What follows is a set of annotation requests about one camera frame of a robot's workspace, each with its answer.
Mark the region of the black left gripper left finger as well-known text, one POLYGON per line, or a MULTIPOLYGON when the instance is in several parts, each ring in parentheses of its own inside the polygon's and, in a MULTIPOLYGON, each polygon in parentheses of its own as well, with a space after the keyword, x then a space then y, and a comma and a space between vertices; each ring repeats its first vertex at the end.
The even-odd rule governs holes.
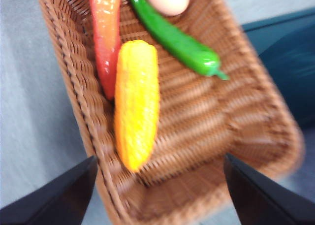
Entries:
POLYGON ((38 190, 3 207, 2 225, 80 225, 97 175, 91 156, 38 190))

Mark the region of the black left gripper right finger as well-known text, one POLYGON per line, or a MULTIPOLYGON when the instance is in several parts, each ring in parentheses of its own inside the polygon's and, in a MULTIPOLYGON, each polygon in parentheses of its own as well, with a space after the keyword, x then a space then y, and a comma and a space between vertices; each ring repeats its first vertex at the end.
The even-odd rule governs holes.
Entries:
POLYGON ((243 225, 313 225, 315 204, 232 154, 224 157, 229 194, 243 225))

